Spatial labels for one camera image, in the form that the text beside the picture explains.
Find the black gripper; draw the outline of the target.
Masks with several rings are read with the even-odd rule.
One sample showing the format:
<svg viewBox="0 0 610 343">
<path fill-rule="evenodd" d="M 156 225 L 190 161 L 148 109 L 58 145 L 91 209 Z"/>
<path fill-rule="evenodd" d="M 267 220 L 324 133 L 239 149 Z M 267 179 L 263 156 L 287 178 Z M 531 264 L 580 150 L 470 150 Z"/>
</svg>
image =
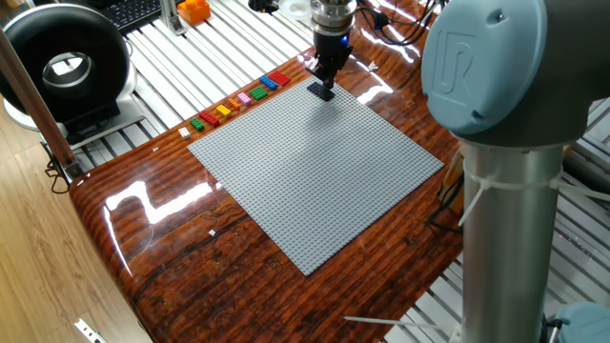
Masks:
<svg viewBox="0 0 610 343">
<path fill-rule="evenodd" d="M 314 33 L 315 56 L 304 62 L 306 70 L 321 82 L 325 89 L 334 87 L 337 73 L 343 68 L 353 47 L 350 45 L 350 33 L 328 35 Z"/>
</svg>

